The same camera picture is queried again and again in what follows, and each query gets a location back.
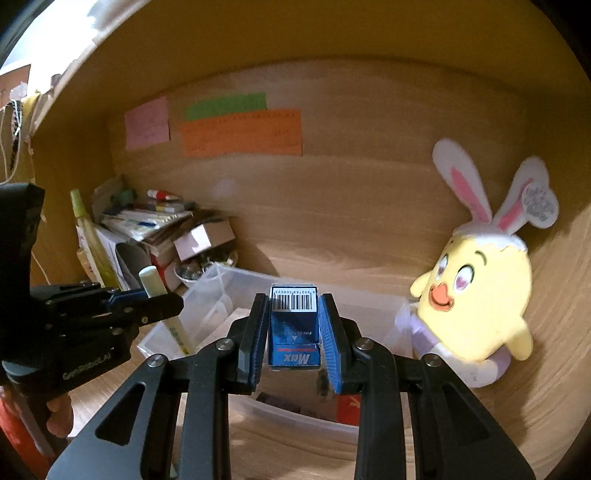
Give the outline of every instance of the human hand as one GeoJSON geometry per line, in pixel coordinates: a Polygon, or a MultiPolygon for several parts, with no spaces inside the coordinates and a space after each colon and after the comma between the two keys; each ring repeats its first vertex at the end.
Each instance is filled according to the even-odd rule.
{"type": "MultiPolygon", "coordinates": [[[[12,388],[8,385],[0,387],[0,399],[4,402],[6,410],[13,416],[20,418],[17,405],[14,403],[12,388]]],[[[59,438],[66,438],[74,428],[74,411],[72,399],[68,394],[61,395],[47,402],[47,408],[51,412],[47,420],[47,430],[59,438]]]]}

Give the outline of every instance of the clutter pile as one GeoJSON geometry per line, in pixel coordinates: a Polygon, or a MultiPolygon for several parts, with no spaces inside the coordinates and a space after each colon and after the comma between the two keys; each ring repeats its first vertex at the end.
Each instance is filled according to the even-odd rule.
{"type": "Polygon", "coordinates": [[[139,272],[154,265],[169,290],[190,287],[213,265],[235,266],[238,252],[227,217],[163,190],[145,198],[121,176],[92,196],[92,218],[72,190],[80,248],[77,256],[92,281],[104,287],[139,288],[139,272]]]}

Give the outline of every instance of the plush toy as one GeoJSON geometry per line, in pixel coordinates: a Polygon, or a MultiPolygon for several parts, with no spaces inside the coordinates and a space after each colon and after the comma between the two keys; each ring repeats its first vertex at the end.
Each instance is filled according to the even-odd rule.
{"type": "Polygon", "coordinates": [[[511,357],[527,359],[533,341],[523,318],[531,293],[527,247],[514,233],[528,220],[546,228],[558,203],[538,157],[526,159],[493,217],[480,176],[464,149],[438,141],[433,161],[470,210],[472,221],[454,232],[433,270],[418,277],[413,347],[440,355],[470,387],[494,382],[511,357]]]}

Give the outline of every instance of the bunny ears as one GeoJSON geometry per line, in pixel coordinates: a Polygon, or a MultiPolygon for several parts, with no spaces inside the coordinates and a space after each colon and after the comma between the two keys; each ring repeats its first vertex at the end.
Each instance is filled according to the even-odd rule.
{"type": "Polygon", "coordinates": [[[544,162],[538,157],[529,157],[521,163],[505,201],[493,217],[478,170],[459,144],[448,138],[439,140],[433,147],[433,162],[443,180],[470,210],[473,223],[492,225],[507,235],[512,235],[528,221],[522,203],[522,195],[528,185],[535,182],[535,185],[542,189],[546,187],[551,192],[544,162]]]}

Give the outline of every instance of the plush eye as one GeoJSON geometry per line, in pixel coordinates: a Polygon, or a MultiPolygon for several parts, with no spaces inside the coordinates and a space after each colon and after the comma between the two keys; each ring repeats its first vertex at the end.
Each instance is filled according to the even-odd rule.
{"type": "Polygon", "coordinates": [[[447,267],[447,254],[443,255],[443,258],[437,264],[437,278],[443,275],[447,267]]]}
{"type": "Polygon", "coordinates": [[[453,281],[453,289],[457,292],[464,290],[474,279],[474,268],[471,265],[464,265],[457,273],[453,281]]]}

